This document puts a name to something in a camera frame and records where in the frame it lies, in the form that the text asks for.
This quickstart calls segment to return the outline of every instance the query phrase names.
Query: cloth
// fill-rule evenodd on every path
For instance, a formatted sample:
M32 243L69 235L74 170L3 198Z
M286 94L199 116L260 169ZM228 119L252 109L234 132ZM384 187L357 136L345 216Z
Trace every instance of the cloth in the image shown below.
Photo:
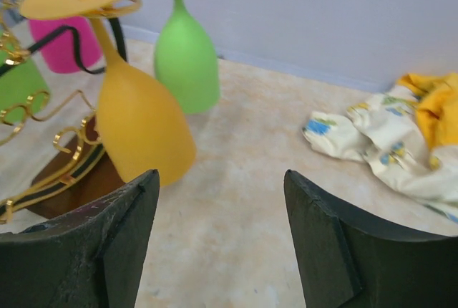
M458 74L407 74L347 109L312 112L312 149L368 163L390 188L458 223Z

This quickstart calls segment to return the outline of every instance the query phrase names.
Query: white wall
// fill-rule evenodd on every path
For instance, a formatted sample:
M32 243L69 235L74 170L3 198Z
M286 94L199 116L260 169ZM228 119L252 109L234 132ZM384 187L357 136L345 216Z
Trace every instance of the white wall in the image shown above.
M172 0L143 1L124 25L160 31ZM229 59L367 90L458 69L457 0L185 1Z

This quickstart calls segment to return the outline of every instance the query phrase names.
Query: white cloth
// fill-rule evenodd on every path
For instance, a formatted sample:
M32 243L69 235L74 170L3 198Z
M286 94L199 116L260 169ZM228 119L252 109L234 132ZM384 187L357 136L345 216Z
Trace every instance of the white cloth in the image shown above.
M458 222L458 146L429 151L415 123L417 103L396 85L350 107L348 117L312 112L303 134L317 152L366 162L390 188Z

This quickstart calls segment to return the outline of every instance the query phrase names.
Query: table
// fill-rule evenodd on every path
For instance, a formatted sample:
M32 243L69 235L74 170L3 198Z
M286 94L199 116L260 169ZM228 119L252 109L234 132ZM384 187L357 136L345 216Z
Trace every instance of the table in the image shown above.
M14 32L31 43L25 24ZM134 66L152 72L151 44L128 40L127 48ZM53 74L39 55L34 58L55 98L82 88L96 101L102 76ZM383 218L458 234L458 224L390 191L368 166L327 158L303 139L301 126L312 110L340 113L368 93L224 60L220 78L218 105L188 116L199 149L194 167L161 189L137 308L304 307L283 197L289 168ZM56 154L55 132L78 125L87 112L75 100L46 124L30 122L1 147L0 198L27 188ZM21 211L0 232L40 221Z

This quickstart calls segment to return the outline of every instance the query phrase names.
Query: pink wine glass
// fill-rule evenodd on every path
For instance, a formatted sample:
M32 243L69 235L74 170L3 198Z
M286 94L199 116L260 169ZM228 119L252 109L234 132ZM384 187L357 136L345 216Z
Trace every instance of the pink wine glass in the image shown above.
M79 32L81 43L81 58L85 67L91 67L102 57L99 42L92 31L89 22L80 16L58 20L29 19L29 28L35 42L62 25L75 27ZM80 71L73 55L73 37L69 32L62 34L48 43L41 50L44 61L55 73L69 74Z

